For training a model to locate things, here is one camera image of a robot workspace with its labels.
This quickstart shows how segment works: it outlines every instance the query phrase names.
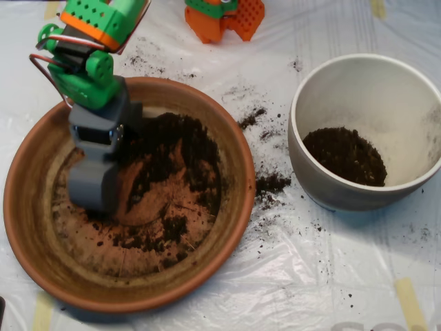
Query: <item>cable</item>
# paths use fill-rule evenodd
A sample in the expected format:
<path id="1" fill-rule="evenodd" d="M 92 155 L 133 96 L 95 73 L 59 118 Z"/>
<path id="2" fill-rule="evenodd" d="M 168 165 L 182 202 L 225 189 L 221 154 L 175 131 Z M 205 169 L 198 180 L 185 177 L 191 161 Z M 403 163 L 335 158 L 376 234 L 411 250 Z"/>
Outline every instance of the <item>cable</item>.
<path id="1" fill-rule="evenodd" d="M 49 40 L 57 40 L 57 41 L 66 41 L 68 43 L 76 43 L 80 45 L 90 46 L 92 48 L 95 48 L 97 50 L 105 50 L 105 46 L 101 45 L 100 43 L 95 43 L 94 41 L 90 41 L 83 38 L 77 38 L 77 37 L 70 37 L 70 36 L 64 36 L 62 34 L 52 34 L 49 37 L 43 38 L 38 42 L 38 44 L 35 45 L 37 50 L 42 50 L 44 48 L 44 45 Z"/>
<path id="2" fill-rule="evenodd" d="M 61 91 L 58 89 L 58 86 L 56 85 L 54 79 L 50 76 L 50 74 L 43 68 L 43 66 L 37 61 L 37 59 L 42 60 L 42 61 L 46 61 L 49 63 L 53 63 L 57 66 L 60 66 L 62 68 L 68 68 L 70 70 L 70 67 L 65 65 L 64 63 L 60 63 L 58 61 L 54 61 L 53 59 L 49 58 L 49 57 L 45 57 L 42 55 L 38 55 L 38 54 L 31 54 L 29 56 L 29 60 L 34 64 L 34 66 L 37 67 L 38 70 L 40 70 L 40 72 L 42 74 L 44 74 L 44 76 L 50 81 L 50 83 L 55 87 L 55 89 L 58 91 L 58 93 L 61 95 L 61 98 L 63 99 L 63 101 L 65 102 L 66 105 L 68 105 L 68 107 L 70 109 L 72 109 L 72 105 L 68 102 L 68 98 L 66 98 L 66 96 L 61 93 Z"/>

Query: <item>masking tape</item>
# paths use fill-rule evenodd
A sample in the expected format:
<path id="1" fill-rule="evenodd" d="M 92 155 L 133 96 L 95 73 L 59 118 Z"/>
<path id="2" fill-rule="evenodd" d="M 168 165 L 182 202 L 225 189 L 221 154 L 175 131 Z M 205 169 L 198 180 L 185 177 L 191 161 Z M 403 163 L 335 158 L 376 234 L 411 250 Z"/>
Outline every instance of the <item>masking tape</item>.
<path id="1" fill-rule="evenodd" d="M 377 19 L 386 18 L 386 8 L 384 6 L 384 0 L 371 0 L 372 15 Z"/>
<path id="2" fill-rule="evenodd" d="M 44 12 L 44 19 L 53 19 L 57 15 L 57 9 L 60 1 L 49 1 Z"/>
<path id="3" fill-rule="evenodd" d="M 398 279 L 395 282 L 395 289 L 409 331 L 428 331 L 411 279 Z"/>
<path id="4" fill-rule="evenodd" d="M 54 307 L 53 302 L 52 297 L 48 293 L 39 292 L 37 294 L 32 331 L 49 331 L 52 309 Z"/>

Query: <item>plastic sheet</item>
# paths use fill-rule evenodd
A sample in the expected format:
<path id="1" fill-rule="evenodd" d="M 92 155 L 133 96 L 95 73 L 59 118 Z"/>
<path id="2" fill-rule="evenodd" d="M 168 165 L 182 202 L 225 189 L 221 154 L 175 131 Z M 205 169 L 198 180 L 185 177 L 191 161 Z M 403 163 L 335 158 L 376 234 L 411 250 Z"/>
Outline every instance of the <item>plastic sheet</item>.
<path id="1" fill-rule="evenodd" d="M 378 14 L 381 0 L 271 0 L 266 1 L 266 17 L 252 42 L 243 43 L 227 32 L 220 45 L 200 43 L 185 23 L 183 2 L 152 2 L 133 40 L 116 58 L 116 73 L 189 84 L 237 120 L 254 108 L 265 108 L 257 124 L 244 131 L 256 170 L 277 171 L 290 177 L 291 185 L 272 195 L 276 202 L 270 208 L 265 200 L 256 203 L 231 258 L 188 297 L 158 310 L 122 316 L 54 302 L 50 329 L 406 330 L 393 284 L 410 277 L 429 330 L 437 330 L 441 174 L 389 208 L 331 213 L 298 185 L 286 131 L 301 79 L 341 54 L 375 52 L 401 59 L 441 88 L 440 2 L 385 0 L 384 16 Z M 46 3 L 35 1 L 0 2 L 2 185 L 24 136 L 60 102 L 27 59 L 37 31 L 57 21 L 45 22 L 45 9 Z M 3 223 L 0 266 L 0 295 L 7 301 L 2 330 L 31 330 L 41 289 L 15 259 Z"/>

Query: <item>white pot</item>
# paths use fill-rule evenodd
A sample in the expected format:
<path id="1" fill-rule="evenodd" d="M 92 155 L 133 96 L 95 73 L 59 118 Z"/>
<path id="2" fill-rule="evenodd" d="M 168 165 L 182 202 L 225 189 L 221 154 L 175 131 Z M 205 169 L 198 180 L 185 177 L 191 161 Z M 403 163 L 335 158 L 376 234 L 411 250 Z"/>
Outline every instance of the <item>white pot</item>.
<path id="1" fill-rule="evenodd" d="M 302 140 L 321 128 L 357 130 L 378 150 L 384 187 L 359 185 L 323 167 Z M 289 155 L 298 181 L 332 210 L 370 210 L 401 199 L 441 166 L 441 94 L 405 63 L 374 54 L 328 61 L 301 83 L 288 130 Z"/>

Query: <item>terracotta saucer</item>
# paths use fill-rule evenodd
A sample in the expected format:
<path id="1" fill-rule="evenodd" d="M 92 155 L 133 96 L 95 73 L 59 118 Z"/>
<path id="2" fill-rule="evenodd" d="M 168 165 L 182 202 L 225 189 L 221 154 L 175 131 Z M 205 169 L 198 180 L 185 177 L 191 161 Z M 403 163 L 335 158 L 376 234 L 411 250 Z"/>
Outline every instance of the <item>terracotta saucer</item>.
<path id="1" fill-rule="evenodd" d="M 128 187 L 139 177 L 139 162 L 120 171 L 123 216 L 72 205 L 68 170 L 82 155 L 70 138 L 69 110 L 62 103 L 21 144 L 4 192 L 6 232 L 23 269 L 54 297 L 97 312 L 155 308 L 197 288 L 238 245 L 254 203 L 251 152 L 236 122 L 217 102 L 166 79 L 131 78 L 127 85 L 132 99 L 143 102 L 146 118 L 172 112 L 198 119 L 207 128 L 218 147 L 220 184 L 210 191 L 220 194 L 215 208 L 201 199 L 207 192 L 190 189 L 184 166 L 153 183 L 147 193 L 133 196 Z M 179 148 L 176 144 L 170 151 L 176 164 Z M 210 165 L 202 166 L 211 176 Z M 135 201 L 130 208 L 124 194 Z"/>

